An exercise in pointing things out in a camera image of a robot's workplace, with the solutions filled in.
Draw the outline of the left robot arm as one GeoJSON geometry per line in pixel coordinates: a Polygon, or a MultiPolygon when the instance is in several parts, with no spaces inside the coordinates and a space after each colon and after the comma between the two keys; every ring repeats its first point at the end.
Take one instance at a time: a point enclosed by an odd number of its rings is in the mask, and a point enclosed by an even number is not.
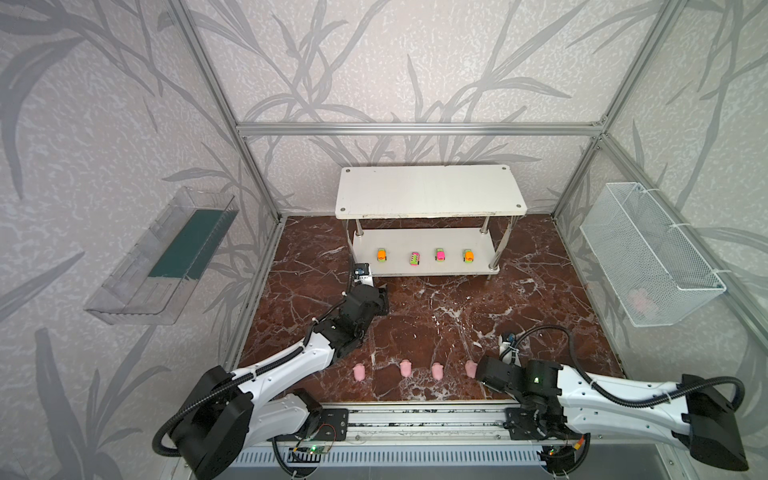
{"type": "Polygon", "coordinates": [[[183,459],[197,479],[214,479],[253,444],[316,432],[321,405],[291,387],[349,356],[364,343],[373,320],[388,312],[386,288],[358,284],[294,345],[233,371],[209,369],[159,427],[153,452],[183,459]]]}

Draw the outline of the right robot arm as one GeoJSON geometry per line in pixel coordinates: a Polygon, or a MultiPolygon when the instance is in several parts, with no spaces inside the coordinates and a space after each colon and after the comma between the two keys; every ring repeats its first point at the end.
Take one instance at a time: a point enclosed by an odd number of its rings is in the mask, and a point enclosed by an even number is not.
{"type": "Polygon", "coordinates": [[[640,382],[590,376],[556,362],[518,366],[486,356],[475,378],[515,400],[504,423],[514,440],[642,438],[682,446],[711,467],[749,468],[736,420],[744,387],[735,377],[640,382]]]}

